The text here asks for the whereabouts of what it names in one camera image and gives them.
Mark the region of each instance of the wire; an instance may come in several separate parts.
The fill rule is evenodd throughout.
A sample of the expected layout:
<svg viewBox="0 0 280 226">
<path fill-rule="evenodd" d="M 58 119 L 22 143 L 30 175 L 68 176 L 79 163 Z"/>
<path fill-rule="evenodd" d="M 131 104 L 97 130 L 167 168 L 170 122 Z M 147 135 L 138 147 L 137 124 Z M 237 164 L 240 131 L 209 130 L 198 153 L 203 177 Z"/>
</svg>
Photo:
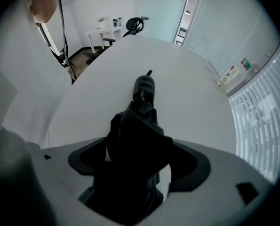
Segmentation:
<svg viewBox="0 0 280 226">
<path fill-rule="evenodd" d="M 63 36 L 64 36 L 64 57 L 69 65 L 69 67 L 71 68 L 73 74 L 74 74 L 74 78 L 77 79 L 76 74 L 70 64 L 69 58 L 68 58 L 68 43 L 66 41 L 66 37 L 65 37 L 65 33 L 64 33 L 64 14 L 63 14 L 63 5 L 61 3 L 61 0 L 58 0 L 58 5 L 59 5 L 59 11 L 60 11 L 60 17 L 61 17 L 61 23 L 63 26 Z"/>
</svg>

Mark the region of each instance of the chair backrest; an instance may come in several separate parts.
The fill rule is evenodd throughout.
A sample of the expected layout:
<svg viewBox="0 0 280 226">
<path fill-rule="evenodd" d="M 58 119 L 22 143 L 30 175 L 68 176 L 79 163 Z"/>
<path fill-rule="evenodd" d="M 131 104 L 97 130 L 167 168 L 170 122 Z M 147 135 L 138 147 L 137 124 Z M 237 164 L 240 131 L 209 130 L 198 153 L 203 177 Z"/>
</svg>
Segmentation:
<svg viewBox="0 0 280 226">
<path fill-rule="evenodd" d="M 141 32 L 144 29 L 144 20 L 140 17 L 133 17 L 127 21 L 126 28 L 128 32 L 124 34 L 123 37 L 129 34 L 136 35 L 138 32 Z"/>
</svg>

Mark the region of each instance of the black baseboard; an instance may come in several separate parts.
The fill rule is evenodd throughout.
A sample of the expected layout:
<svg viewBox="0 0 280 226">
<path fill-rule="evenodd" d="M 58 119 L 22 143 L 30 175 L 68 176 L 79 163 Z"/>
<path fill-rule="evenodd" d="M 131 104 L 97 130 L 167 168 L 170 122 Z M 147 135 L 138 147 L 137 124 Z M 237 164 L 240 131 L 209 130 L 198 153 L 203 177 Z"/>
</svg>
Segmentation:
<svg viewBox="0 0 280 226">
<path fill-rule="evenodd" d="M 94 46 L 94 48 L 96 49 L 102 49 L 102 46 Z M 85 49 L 91 49 L 91 47 L 82 47 L 81 49 L 79 49 L 78 51 L 76 51 L 73 55 L 71 55 L 69 57 L 69 59 L 72 59 L 74 56 L 76 56 L 78 53 L 80 53 L 81 51 L 85 50 Z"/>
</svg>

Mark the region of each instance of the green object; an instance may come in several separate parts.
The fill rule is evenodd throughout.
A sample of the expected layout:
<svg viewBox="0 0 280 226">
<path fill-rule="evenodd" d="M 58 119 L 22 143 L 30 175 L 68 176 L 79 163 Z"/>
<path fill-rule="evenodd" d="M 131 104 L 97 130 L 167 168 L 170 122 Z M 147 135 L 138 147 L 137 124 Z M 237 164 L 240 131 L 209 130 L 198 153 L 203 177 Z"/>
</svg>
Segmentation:
<svg viewBox="0 0 280 226">
<path fill-rule="evenodd" d="M 251 68 L 250 63 L 245 58 L 240 63 L 246 71 L 248 71 Z"/>
</svg>

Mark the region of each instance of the white table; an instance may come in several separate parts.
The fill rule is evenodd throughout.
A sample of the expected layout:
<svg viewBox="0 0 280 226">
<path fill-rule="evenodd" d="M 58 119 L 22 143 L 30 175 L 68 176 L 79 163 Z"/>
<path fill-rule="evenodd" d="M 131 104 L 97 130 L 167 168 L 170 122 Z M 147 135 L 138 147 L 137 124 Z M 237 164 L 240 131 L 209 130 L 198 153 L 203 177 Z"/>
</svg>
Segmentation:
<svg viewBox="0 0 280 226">
<path fill-rule="evenodd" d="M 95 48 L 93 46 L 93 43 L 92 43 L 92 40 L 91 40 L 91 35 L 93 34 L 100 34 L 100 38 L 101 38 L 101 45 L 102 45 L 102 48 L 104 49 L 104 43 L 103 43 L 103 34 L 104 33 L 110 33 L 111 34 L 111 38 L 110 39 L 115 39 L 114 38 L 114 32 L 120 32 L 120 37 L 122 38 L 122 27 L 121 26 L 118 26 L 118 27 L 113 27 L 113 28 L 98 28 L 98 29 L 95 29 L 93 31 L 90 31 L 90 32 L 87 32 L 87 37 L 88 37 L 88 41 L 89 41 L 89 44 L 92 48 L 92 51 L 93 53 L 95 53 Z"/>
<path fill-rule="evenodd" d="M 206 69 L 184 47 L 139 35 L 114 43 L 77 79 L 50 124 L 44 148 L 105 137 L 126 110 L 136 79 L 153 70 L 154 107 L 166 136 L 236 154 L 231 107 Z"/>
</svg>

